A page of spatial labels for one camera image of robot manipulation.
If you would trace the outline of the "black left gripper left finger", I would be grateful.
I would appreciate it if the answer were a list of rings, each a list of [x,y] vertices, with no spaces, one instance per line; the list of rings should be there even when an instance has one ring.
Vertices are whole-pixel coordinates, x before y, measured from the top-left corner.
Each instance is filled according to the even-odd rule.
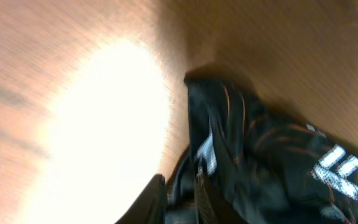
[[[155,174],[116,224],[165,223],[167,201],[165,178],[162,174]]]

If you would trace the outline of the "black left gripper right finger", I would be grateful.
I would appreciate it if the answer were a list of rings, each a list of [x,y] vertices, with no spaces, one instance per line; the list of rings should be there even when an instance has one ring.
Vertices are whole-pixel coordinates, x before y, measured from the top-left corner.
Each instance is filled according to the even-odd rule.
[[[212,186],[205,173],[195,179],[195,205],[203,223],[247,224],[247,222],[223,199]]]

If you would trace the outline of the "black patterned sports jersey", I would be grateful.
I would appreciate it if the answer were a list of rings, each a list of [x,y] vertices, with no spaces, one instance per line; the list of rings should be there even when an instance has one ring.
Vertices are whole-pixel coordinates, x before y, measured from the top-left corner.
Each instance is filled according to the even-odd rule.
[[[195,179],[247,223],[358,223],[358,153],[216,79],[185,80],[190,145],[173,181],[166,223],[203,223]]]

